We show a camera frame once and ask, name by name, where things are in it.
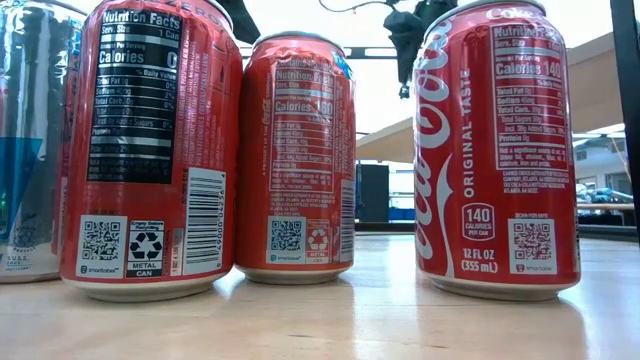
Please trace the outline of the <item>black background cabinet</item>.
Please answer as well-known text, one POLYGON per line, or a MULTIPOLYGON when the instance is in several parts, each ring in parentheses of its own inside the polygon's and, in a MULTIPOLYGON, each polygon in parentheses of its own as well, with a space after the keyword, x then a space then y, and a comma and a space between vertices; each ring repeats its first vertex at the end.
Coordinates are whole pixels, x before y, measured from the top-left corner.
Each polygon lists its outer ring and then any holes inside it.
POLYGON ((357 216, 360 222, 386 223, 389 221, 389 166, 358 164, 357 216))

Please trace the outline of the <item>cluttered background workbench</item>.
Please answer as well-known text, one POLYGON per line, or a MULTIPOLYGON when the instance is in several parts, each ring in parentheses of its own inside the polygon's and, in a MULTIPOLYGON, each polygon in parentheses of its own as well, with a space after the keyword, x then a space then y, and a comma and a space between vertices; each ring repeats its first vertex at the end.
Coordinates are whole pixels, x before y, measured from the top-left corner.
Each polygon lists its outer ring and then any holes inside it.
POLYGON ((577 217, 581 225, 635 226, 633 196, 594 183, 576 185, 577 217))

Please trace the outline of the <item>red Coke Zero can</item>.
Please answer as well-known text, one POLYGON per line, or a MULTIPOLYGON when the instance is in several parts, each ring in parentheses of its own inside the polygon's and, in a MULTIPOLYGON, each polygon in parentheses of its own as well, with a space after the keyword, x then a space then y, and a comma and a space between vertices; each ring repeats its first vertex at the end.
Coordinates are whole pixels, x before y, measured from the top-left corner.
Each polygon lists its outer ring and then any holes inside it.
POLYGON ((233 266, 243 74, 218 0, 102 0, 83 27, 60 274, 87 296, 208 291, 233 266))

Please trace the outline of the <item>silver can with blue tab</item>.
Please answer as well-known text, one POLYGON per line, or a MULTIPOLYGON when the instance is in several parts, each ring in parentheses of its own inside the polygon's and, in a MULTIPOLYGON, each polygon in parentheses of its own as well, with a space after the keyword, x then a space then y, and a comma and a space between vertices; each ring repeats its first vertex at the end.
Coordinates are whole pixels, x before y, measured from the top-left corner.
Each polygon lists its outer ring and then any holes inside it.
POLYGON ((0 284, 59 276, 86 17, 70 0, 0 0, 0 284))

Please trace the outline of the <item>red Coca-Cola original can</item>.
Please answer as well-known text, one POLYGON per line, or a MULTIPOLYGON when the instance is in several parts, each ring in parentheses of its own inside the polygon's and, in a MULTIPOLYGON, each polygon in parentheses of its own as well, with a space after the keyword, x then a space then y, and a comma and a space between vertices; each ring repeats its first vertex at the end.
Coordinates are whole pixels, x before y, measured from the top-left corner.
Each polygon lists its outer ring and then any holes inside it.
POLYGON ((567 50, 537 0, 475 0, 413 66, 417 268, 473 297, 546 301, 581 277, 567 50))

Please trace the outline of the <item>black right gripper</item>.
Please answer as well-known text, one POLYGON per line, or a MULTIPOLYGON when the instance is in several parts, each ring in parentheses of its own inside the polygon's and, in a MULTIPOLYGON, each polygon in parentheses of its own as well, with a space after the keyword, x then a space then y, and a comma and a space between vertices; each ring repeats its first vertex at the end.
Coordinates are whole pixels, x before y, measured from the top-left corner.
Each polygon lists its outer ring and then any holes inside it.
POLYGON ((420 0, 413 12, 392 12, 383 26, 390 31, 389 39, 396 49, 400 98, 409 98, 413 63, 429 26, 441 15, 458 6, 458 0, 420 0))

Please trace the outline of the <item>red Cherry Coke can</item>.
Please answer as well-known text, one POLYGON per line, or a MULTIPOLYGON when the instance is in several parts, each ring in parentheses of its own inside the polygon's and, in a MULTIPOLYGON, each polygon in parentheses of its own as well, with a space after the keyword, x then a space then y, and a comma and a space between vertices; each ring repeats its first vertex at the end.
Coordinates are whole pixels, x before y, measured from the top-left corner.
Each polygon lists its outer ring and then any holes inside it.
POLYGON ((319 34, 259 39, 243 74, 234 262, 250 281, 328 282, 354 262, 355 82, 319 34))

